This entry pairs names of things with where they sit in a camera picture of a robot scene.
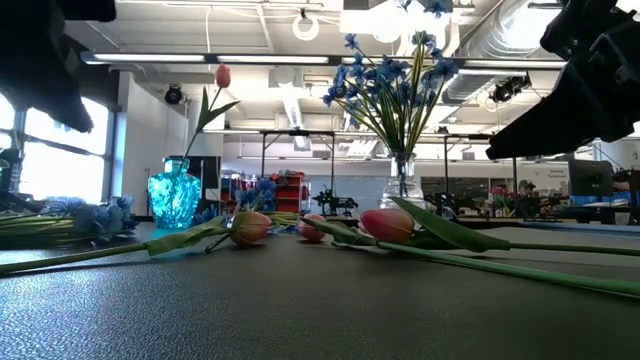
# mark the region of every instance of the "blue glass vase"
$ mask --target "blue glass vase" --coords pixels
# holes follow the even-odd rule
[[[187,174],[189,159],[164,159],[164,172],[149,178],[153,222],[161,229],[191,226],[200,198],[200,179]]]

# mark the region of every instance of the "computer monitor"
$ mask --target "computer monitor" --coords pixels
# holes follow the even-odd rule
[[[613,196],[613,171],[607,161],[569,160],[571,195]]]

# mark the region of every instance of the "clear glass vase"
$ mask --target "clear glass vase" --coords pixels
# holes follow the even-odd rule
[[[149,178],[153,222],[161,229],[191,226],[200,198],[200,179],[187,174],[189,159],[166,158],[164,172]]]
[[[423,208],[427,208],[422,188],[414,178],[415,154],[394,153],[391,157],[391,180],[384,188],[381,209],[397,209],[398,205],[390,197],[401,197]]]

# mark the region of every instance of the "pink flower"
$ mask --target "pink flower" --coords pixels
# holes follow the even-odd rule
[[[325,221],[324,217],[315,214],[307,214],[304,216],[304,218],[313,221]],[[300,232],[300,235],[302,235],[302,237],[309,240],[310,242],[320,242],[324,237],[324,233],[322,231],[316,230],[313,226],[302,221],[300,221],[300,223],[298,224],[298,231]]]
[[[407,243],[413,231],[413,218],[400,209],[367,210],[360,215],[360,224],[378,240]]]
[[[225,64],[220,64],[216,70],[216,83],[221,89],[228,88],[231,84],[231,69]]]
[[[231,241],[240,247],[251,246],[267,237],[271,219],[255,211],[241,212],[233,218]]]

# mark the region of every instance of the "textured tabletop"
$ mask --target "textured tabletop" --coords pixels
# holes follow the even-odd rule
[[[640,240],[501,228],[512,241]],[[239,250],[144,252],[0,278],[1,359],[639,359],[640,303],[293,236]],[[0,263],[60,251],[2,251]],[[486,258],[640,281],[640,260]]]

